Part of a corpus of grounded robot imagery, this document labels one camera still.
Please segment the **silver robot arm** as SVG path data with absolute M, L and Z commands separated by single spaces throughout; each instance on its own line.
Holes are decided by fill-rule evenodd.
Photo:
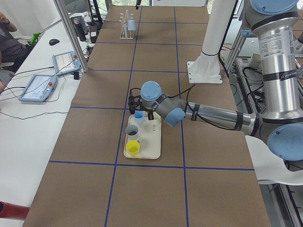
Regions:
M 163 93 L 155 81 L 145 82 L 138 96 L 130 95 L 131 114 L 158 113 L 167 124 L 183 119 L 202 121 L 228 131 L 242 131 L 262 140 L 277 157 L 303 158 L 303 111 L 298 91 L 292 27 L 298 20 L 295 0 L 247 0 L 242 26 L 258 38 L 265 111 L 243 113 L 192 103 Z

